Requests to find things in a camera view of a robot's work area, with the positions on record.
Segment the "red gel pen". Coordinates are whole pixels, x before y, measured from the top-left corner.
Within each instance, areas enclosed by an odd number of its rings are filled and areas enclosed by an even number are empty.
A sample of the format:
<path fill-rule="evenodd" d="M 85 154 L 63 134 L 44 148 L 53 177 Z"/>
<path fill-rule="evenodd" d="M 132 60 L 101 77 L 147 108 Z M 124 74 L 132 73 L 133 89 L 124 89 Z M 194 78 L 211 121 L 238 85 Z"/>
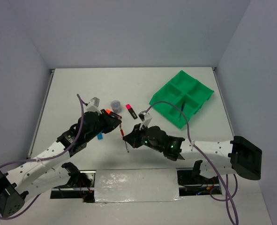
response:
<path fill-rule="evenodd" d="M 124 132 L 123 132 L 123 129 L 122 129 L 122 128 L 120 128 L 120 132 L 121 132 L 122 140 L 124 141 L 124 144 L 125 144 L 126 151 L 127 151 L 127 153 L 129 153 L 129 149 L 128 149 L 128 146 L 127 146 L 127 142 L 124 140 Z"/>

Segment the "red pen cap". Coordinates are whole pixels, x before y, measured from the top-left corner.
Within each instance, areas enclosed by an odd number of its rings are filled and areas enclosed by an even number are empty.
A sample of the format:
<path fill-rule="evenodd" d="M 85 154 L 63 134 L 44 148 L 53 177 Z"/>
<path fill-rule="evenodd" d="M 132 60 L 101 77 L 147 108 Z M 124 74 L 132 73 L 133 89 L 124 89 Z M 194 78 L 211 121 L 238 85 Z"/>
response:
<path fill-rule="evenodd" d="M 124 136 L 124 132 L 123 132 L 123 129 L 122 129 L 122 125 L 119 124 L 119 127 L 120 127 L 121 136 Z"/>

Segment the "pink-capped black highlighter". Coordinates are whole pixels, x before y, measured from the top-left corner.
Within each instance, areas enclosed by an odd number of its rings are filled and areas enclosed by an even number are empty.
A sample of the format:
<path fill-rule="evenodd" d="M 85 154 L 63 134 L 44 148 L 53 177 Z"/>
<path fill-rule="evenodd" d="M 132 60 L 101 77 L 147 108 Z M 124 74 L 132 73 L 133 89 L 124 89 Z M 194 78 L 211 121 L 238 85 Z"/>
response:
<path fill-rule="evenodd" d="M 132 118 L 134 120 L 138 118 L 135 111 L 133 110 L 133 108 L 130 104 L 126 104 L 126 109 L 128 110 L 128 112 L 130 113 L 130 115 L 132 116 Z"/>

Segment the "blue gel pen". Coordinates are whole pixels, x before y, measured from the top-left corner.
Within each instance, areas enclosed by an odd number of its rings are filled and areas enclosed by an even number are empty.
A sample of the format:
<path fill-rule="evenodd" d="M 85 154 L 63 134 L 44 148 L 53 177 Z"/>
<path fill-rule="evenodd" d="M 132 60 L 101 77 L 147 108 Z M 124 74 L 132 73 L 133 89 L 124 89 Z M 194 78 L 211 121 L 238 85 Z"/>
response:
<path fill-rule="evenodd" d="M 181 105 L 181 108 L 180 108 L 180 114 L 179 114 L 179 117 L 178 117 L 178 121 L 181 120 L 181 117 L 182 117 L 182 113 L 183 113 L 183 110 L 184 110 L 184 107 L 185 107 L 185 101 L 182 103 Z"/>

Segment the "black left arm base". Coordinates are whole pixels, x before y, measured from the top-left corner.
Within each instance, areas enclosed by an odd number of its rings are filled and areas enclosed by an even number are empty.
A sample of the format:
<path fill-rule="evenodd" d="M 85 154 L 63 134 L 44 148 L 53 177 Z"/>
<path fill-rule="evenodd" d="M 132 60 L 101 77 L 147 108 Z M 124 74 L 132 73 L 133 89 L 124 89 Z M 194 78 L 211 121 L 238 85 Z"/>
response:
<path fill-rule="evenodd" d="M 51 189 L 51 199 L 81 199 L 84 203 L 94 203 L 96 171 L 80 171 L 71 162 L 61 166 L 68 174 L 68 181 Z"/>

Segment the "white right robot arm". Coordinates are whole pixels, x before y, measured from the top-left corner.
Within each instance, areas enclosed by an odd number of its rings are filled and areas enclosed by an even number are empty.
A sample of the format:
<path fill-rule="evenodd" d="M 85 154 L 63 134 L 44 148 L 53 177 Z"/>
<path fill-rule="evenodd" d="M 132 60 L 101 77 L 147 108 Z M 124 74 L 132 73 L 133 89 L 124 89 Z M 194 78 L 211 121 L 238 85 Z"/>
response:
<path fill-rule="evenodd" d="M 133 148 L 151 148 L 171 161 L 190 161 L 196 183 L 203 183 L 217 173 L 237 174 L 247 180 L 261 179 L 262 150 L 242 136 L 230 141 L 189 141 L 170 136 L 158 126 L 137 124 L 123 140 Z"/>

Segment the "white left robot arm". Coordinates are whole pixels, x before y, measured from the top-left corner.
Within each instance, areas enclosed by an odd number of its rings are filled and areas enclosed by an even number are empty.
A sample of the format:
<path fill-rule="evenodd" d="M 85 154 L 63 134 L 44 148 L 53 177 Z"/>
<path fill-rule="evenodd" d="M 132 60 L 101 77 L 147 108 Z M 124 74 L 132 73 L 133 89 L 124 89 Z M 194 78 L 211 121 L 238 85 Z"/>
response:
<path fill-rule="evenodd" d="M 69 159 L 98 134 L 107 134 L 120 124 L 118 117 L 105 110 L 85 112 L 42 153 L 8 172 L 0 170 L 0 219 L 18 217 L 19 210 L 28 200 L 36 200 L 51 188 L 75 187 L 80 183 L 88 187 L 91 181 Z"/>

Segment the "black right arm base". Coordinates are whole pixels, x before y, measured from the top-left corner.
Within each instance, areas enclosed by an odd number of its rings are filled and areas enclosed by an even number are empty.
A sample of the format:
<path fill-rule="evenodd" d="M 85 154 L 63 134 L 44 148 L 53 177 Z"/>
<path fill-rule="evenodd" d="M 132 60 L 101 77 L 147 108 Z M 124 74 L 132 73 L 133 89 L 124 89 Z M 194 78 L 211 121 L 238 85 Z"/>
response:
<path fill-rule="evenodd" d="M 179 195 L 221 195 L 221 188 L 217 176 L 205 178 L 201 176 L 202 160 L 197 160 L 193 168 L 177 169 Z"/>

